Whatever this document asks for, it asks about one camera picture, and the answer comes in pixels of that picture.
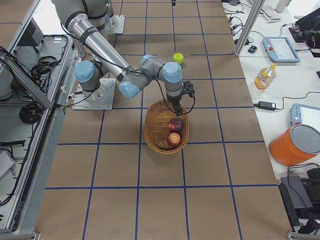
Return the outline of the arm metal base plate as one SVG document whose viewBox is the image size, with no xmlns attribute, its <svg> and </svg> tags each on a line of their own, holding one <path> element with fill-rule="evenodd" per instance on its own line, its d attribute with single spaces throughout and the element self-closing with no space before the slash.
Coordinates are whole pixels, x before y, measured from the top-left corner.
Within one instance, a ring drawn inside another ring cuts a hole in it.
<svg viewBox="0 0 320 240">
<path fill-rule="evenodd" d="M 116 79 L 101 78 L 99 88 L 94 92 L 87 92 L 82 89 L 81 84 L 77 86 L 77 91 L 72 109 L 75 111 L 99 111 L 111 110 L 115 95 Z"/>
<path fill-rule="evenodd" d="M 106 30 L 108 34 L 122 34 L 124 31 L 125 16 L 114 15 L 108 18 Z"/>
</svg>

